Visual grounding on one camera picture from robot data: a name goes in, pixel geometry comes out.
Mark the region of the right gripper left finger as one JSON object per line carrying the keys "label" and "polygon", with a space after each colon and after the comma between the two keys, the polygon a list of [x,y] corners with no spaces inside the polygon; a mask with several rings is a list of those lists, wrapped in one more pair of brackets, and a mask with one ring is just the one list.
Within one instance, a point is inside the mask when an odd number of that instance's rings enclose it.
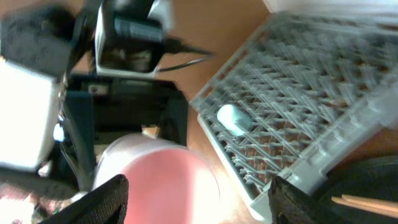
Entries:
{"label": "right gripper left finger", "polygon": [[40,224],[123,224],[129,182],[118,174]]}

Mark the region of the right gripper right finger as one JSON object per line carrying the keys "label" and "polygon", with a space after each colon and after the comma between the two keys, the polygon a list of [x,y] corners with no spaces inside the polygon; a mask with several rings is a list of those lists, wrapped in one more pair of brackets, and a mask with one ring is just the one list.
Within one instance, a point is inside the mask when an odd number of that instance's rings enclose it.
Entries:
{"label": "right gripper right finger", "polygon": [[339,223],[338,215],[279,176],[273,178],[268,197],[273,223]]}

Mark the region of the pink cup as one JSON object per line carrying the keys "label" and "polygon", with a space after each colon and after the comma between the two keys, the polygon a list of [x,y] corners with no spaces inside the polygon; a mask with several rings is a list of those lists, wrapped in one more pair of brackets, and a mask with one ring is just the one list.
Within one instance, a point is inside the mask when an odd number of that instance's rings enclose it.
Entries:
{"label": "pink cup", "polygon": [[125,223],[220,222],[216,177],[184,146],[141,134],[120,137],[104,150],[93,188],[118,174],[129,182]]}

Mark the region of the light blue cup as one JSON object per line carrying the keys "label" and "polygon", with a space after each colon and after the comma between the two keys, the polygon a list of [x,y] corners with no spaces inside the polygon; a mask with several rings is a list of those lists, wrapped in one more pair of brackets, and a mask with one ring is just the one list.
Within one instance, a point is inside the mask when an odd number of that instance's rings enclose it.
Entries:
{"label": "light blue cup", "polygon": [[251,127],[251,118],[235,105],[223,105],[216,117],[234,136],[242,136]]}

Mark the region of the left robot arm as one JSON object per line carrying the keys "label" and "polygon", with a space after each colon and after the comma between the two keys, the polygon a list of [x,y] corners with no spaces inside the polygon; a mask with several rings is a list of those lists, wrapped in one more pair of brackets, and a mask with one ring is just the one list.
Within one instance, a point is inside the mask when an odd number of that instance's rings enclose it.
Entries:
{"label": "left robot arm", "polygon": [[157,80],[166,55],[197,49],[169,36],[170,1],[58,2],[1,18],[1,182],[65,199],[89,192],[95,146],[160,128],[187,143],[188,103]]}

